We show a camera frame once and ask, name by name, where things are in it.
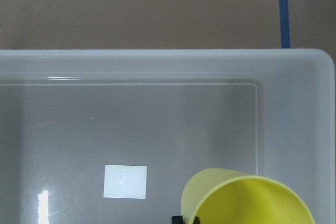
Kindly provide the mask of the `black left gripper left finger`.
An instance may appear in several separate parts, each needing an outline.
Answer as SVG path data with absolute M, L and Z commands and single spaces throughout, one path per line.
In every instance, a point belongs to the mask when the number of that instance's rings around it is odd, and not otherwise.
M 171 224 L 184 224 L 183 216 L 172 216 Z

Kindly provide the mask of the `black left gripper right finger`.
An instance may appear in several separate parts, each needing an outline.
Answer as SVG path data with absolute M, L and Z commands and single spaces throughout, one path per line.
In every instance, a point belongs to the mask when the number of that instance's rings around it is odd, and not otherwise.
M 194 218 L 194 222 L 193 222 L 193 224 L 200 224 L 200 219 L 199 219 L 198 216 L 196 216 L 196 217 Z

